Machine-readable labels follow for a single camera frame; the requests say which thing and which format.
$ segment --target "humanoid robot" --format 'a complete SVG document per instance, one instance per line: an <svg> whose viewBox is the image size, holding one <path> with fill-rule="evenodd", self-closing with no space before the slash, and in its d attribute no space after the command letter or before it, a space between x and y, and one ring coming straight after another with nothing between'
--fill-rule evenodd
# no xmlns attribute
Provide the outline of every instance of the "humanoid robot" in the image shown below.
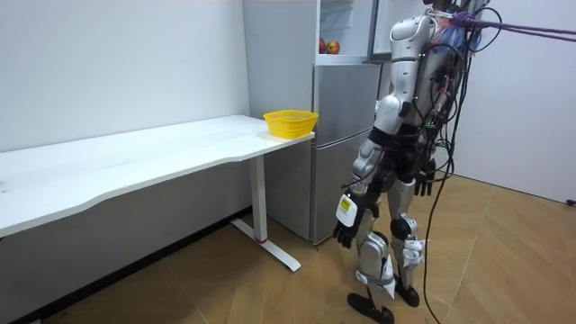
<svg viewBox="0 0 576 324"><path fill-rule="evenodd" d="M393 298L396 292L409 306L419 306L413 273L423 261L426 242L418 240L418 224L408 209L415 189L430 194L437 166L432 158L435 147L427 143L436 139L437 131L427 125L435 118L447 120L452 106L445 104L450 95L447 85L458 78L455 66L459 63L447 50L422 54L430 47L435 29L435 20L428 14L393 26L392 90L381 101L373 129L353 164L353 182L346 186L337 207L334 237L345 248L351 248L355 239L359 257L356 277L367 286L366 297L350 293L348 303L382 324L394 322L384 306L385 294ZM382 193L388 196L391 240L373 230ZM398 275L394 274L390 248Z"/></svg>

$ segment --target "apple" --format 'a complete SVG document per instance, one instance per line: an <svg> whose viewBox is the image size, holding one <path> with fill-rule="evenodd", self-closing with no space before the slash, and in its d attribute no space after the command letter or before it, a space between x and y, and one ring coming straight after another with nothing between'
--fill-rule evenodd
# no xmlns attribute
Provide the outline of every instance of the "apple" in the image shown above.
<svg viewBox="0 0 576 324"><path fill-rule="evenodd" d="M320 54L326 54L326 43L324 42L324 39L322 39L321 37L320 37L318 52Z"/></svg>
<svg viewBox="0 0 576 324"><path fill-rule="evenodd" d="M340 44L335 40L329 41L326 44L326 52L328 54L338 54L340 52Z"/></svg>

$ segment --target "plastic basket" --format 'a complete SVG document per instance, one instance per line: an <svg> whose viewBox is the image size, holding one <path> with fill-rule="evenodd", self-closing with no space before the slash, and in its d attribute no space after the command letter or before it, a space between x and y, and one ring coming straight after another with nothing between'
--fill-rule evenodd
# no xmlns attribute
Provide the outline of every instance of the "plastic basket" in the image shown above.
<svg viewBox="0 0 576 324"><path fill-rule="evenodd" d="M304 111L269 112L264 114L264 119L272 135L298 139L314 129L318 114Z"/></svg>

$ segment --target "table foot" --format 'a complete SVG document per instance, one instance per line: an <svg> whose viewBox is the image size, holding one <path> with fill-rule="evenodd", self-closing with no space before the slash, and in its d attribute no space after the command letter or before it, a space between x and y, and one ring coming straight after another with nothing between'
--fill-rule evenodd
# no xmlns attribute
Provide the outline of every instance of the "table foot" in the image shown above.
<svg viewBox="0 0 576 324"><path fill-rule="evenodd" d="M276 244L272 243L269 239L266 239L264 243L259 243L254 238L254 229L252 229L248 224L242 220L233 220L232 225L236 226L239 230L243 231L251 239L253 239L260 247L264 248L266 251L270 252L278 260L286 265L287 268L296 272L300 268L300 262L293 258L288 253L284 252Z"/></svg>

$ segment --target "laminate floor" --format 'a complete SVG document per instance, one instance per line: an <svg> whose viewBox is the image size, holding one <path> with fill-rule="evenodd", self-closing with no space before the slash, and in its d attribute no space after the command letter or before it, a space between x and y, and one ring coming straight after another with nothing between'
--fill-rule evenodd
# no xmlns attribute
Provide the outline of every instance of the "laminate floor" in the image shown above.
<svg viewBox="0 0 576 324"><path fill-rule="evenodd" d="M410 209L421 238L432 201L418 197ZM376 228L390 236L388 224L384 214ZM372 323L346 303L348 293L365 293L354 250L333 239L314 247L273 220L269 237L300 270L229 225L44 323ZM422 275L421 265L420 296ZM576 209L454 176L433 219L427 290L445 324L576 323ZM424 302L387 306L397 324L434 322Z"/></svg>

